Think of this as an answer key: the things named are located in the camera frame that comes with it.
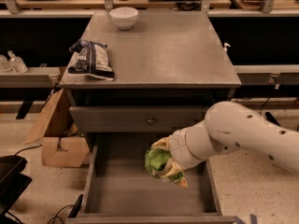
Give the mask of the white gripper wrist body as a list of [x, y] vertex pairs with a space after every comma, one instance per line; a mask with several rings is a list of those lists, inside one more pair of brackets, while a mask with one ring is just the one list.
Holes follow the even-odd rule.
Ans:
[[183, 169], [190, 169], [200, 163], [188, 149], [186, 141], [187, 129], [175, 131], [169, 136], [169, 148], [173, 160], [182, 166]]

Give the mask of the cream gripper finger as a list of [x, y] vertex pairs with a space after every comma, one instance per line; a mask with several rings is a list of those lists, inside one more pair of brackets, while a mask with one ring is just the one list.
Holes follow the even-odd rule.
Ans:
[[170, 136], [163, 137], [163, 138], [159, 139], [158, 141], [154, 142], [150, 148], [151, 149], [169, 150], [170, 149], [170, 140], [171, 140]]
[[158, 171], [156, 175], [165, 180], [179, 180], [184, 176], [183, 168], [173, 159], [167, 161], [162, 171]]

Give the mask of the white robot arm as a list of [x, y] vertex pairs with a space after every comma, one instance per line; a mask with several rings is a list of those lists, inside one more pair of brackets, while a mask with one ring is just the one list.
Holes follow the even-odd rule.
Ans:
[[277, 126], [233, 102], [213, 105], [203, 121], [152, 144], [145, 167], [153, 177], [183, 186], [185, 170], [239, 149], [262, 153], [283, 168], [299, 173], [299, 132]]

